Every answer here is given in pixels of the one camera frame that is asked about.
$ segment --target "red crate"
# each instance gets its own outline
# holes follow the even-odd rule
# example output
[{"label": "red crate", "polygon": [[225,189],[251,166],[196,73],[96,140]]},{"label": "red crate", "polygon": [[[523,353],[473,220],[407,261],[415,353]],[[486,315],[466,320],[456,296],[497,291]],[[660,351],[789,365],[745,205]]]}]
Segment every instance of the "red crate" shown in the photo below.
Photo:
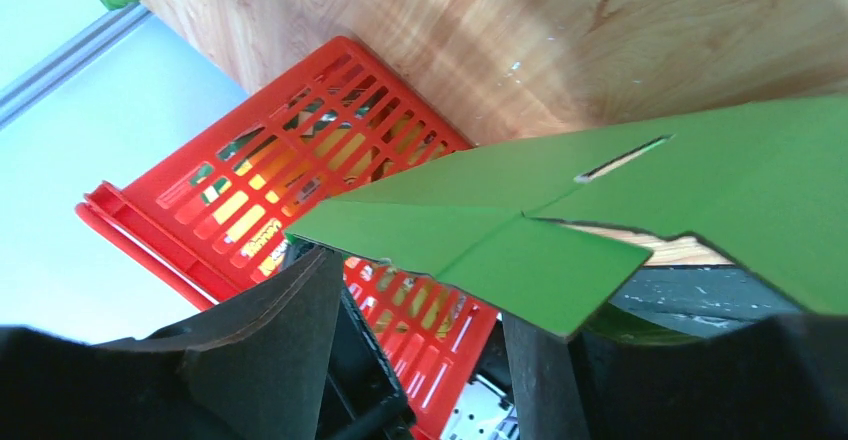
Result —
[{"label": "red crate", "polygon": [[[201,309],[266,279],[283,231],[321,199],[470,148],[406,85],[338,37],[128,187],[78,215]],[[496,312],[432,279],[346,262],[345,281],[436,439]]]}]

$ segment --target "green cardboard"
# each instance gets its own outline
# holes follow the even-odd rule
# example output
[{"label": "green cardboard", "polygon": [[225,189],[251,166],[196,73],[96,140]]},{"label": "green cardboard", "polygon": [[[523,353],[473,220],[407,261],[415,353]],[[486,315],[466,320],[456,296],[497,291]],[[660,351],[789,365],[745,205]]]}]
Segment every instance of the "green cardboard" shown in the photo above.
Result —
[{"label": "green cardboard", "polygon": [[747,104],[458,152],[325,200],[288,233],[564,336],[650,252],[561,223],[694,235],[809,310],[848,313],[845,146],[848,98]]}]

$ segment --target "white wall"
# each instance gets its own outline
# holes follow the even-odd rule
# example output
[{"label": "white wall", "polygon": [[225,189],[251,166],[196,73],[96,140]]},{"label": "white wall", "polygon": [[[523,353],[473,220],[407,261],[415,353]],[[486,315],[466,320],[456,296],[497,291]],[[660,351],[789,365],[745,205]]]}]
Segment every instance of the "white wall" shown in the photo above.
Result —
[{"label": "white wall", "polygon": [[74,206],[101,180],[130,183],[245,98],[150,18],[0,131],[0,325],[102,342],[195,313]]},{"label": "white wall", "polygon": [[0,90],[105,13],[99,0],[0,0]]}]

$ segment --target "wooden table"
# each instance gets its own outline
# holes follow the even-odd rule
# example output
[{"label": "wooden table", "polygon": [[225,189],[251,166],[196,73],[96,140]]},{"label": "wooden table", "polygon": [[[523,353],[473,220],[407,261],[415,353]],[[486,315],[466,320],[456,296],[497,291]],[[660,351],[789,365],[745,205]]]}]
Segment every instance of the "wooden table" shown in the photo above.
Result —
[{"label": "wooden table", "polygon": [[848,0],[146,2],[249,92],[358,37],[478,144],[848,90]]}]

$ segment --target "crate handle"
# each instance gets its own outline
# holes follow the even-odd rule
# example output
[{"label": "crate handle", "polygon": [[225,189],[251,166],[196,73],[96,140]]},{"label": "crate handle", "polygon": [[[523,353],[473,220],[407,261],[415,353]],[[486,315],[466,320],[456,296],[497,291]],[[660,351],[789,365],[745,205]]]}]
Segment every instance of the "crate handle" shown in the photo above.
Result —
[{"label": "crate handle", "polygon": [[77,215],[94,231],[105,237],[112,245],[121,249],[124,253],[140,263],[152,274],[161,278],[169,287],[173,288],[192,305],[200,310],[208,310],[214,306],[212,301],[188,283],[185,279],[174,273],[167,265],[145,251],[141,246],[128,238],[114,225],[103,219],[91,205],[80,203],[74,209]]}]

